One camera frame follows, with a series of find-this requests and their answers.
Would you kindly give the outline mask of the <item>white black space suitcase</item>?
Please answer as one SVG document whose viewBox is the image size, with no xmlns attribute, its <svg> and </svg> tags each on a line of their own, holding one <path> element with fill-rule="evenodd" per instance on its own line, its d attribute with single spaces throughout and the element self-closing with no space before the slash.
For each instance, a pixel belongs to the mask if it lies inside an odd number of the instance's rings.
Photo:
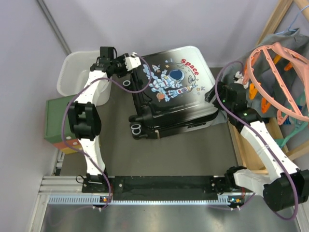
<svg viewBox="0 0 309 232">
<path fill-rule="evenodd" d="M 210 126 L 218 109 L 205 100 L 214 77 L 195 46 L 143 56 L 131 74 L 136 114 L 129 117 L 134 139 L 160 139 Z"/>
</svg>

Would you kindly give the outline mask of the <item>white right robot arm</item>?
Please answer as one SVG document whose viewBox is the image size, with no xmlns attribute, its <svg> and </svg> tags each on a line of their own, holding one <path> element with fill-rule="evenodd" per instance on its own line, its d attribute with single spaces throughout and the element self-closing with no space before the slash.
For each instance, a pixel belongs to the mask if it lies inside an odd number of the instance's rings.
<svg viewBox="0 0 309 232">
<path fill-rule="evenodd" d="M 257 174 L 246 167 L 232 167 L 225 173 L 230 188 L 246 188 L 262 196 L 274 212 L 298 208 L 309 199 L 309 172 L 300 170 L 281 150 L 256 110 L 248 107 L 241 84 L 218 82 L 205 100 L 226 112 L 228 121 L 252 146 L 268 174 Z"/>
</svg>

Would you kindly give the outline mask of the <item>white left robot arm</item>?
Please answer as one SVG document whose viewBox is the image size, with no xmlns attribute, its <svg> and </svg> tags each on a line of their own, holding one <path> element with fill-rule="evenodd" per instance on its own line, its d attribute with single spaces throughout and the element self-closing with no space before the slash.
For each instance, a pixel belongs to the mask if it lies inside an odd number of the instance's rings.
<svg viewBox="0 0 309 232">
<path fill-rule="evenodd" d="M 88 80 L 73 102 L 68 104 L 67 117 L 71 132 L 82 146 L 87 173 L 84 184 L 103 184 L 106 165 L 101 157 L 99 134 L 101 120 L 96 108 L 99 97 L 112 76 L 124 77 L 141 65 L 136 54 L 114 57 L 114 47 L 101 47 L 95 63 L 90 66 Z"/>
</svg>

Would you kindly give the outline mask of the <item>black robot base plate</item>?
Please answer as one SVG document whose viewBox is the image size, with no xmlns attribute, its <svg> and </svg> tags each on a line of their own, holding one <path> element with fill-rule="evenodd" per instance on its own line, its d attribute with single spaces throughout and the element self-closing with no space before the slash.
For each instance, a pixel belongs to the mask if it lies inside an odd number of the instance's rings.
<svg viewBox="0 0 309 232">
<path fill-rule="evenodd" d="M 217 195 L 239 192 L 224 177 L 203 176 L 114 176 L 83 178 L 83 193 L 112 194 L 118 201 L 216 200 Z"/>
</svg>

